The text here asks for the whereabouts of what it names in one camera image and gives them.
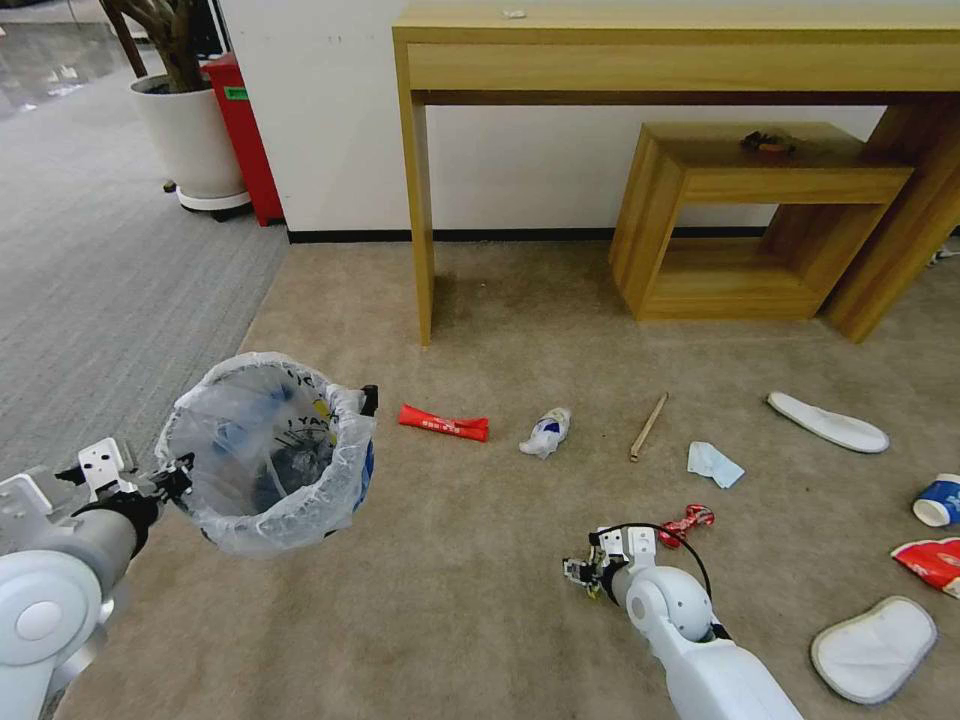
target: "white wall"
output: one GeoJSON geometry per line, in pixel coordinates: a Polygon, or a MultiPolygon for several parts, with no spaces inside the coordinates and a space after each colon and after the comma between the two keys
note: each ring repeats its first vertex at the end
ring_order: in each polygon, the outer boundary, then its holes
{"type": "MultiPolygon", "coordinates": [[[[288,227],[409,227],[390,31],[407,0],[221,5],[288,227]]],[[[614,225],[646,119],[826,119],[865,138],[880,112],[432,107],[434,227],[614,225]]],[[[768,216],[760,207],[689,208],[681,223],[751,225],[768,216]]]]}

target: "wastebasket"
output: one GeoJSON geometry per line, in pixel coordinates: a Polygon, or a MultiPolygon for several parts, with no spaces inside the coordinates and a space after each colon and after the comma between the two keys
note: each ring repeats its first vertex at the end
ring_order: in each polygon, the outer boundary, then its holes
{"type": "Polygon", "coordinates": [[[204,65],[203,71],[210,76],[213,83],[257,222],[267,225],[272,220],[282,221],[280,195],[277,193],[273,173],[270,172],[270,163],[263,149],[263,141],[260,139],[257,121],[253,117],[237,58],[232,52],[227,53],[204,65]]]}
{"type": "Polygon", "coordinates": [[[161,463],[193,454],[179,507],[243,555],[321,541],[348,527],[373,476],[375,386],[351,390],[280,353],[225,360],[177,400],[161,463]]]}

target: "shoe insole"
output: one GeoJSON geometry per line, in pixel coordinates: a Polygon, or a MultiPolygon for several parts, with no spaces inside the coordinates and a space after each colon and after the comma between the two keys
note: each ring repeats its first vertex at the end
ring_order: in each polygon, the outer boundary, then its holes
{"type": "Polygon", "coordinates": [[[936,641],[927,611],[894,595],[817,635],[810,657],[838,694],[872,705],[893,697],[936,641]]]}
{"type": "Polygon", "coordinates": [[[878,453],[890,447],[890,438],[886,433],[863,420],[807,405],[781,392],[770,393],[767,402],[800,427],[848,450],[878,453]]]}

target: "red cabinet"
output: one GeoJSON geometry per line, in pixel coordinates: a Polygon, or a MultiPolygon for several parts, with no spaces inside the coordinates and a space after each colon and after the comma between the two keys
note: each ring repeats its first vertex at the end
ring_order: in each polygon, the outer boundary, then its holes
{"type": "Polygon", "coordinates": [[[237,154],[237,162],[243,172],[243,180],[250,193],[253,212],[257,222],[267,225],[271,220],[283,220],[283,207],[280,195],[270,172],[270,163],[263,150],[263,141],[253,117],[253,109],[247,98],[247,88],[234,54],[223,57],[203,66],[210,76],[213,89],[220,103],[220,112],[227,126],[227,133],[237,154]]]}

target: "crumpled plastic bottle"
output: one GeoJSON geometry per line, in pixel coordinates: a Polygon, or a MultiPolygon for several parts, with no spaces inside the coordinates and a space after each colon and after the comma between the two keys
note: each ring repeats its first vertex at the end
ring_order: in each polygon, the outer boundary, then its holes
{"type": "Polygon", "coordinates": [[[567,408],[554,408],[537,420],[530,439],[520,443],[520,452],[546,460],[567,437],[569,430],[570,411],[567,408]]]}

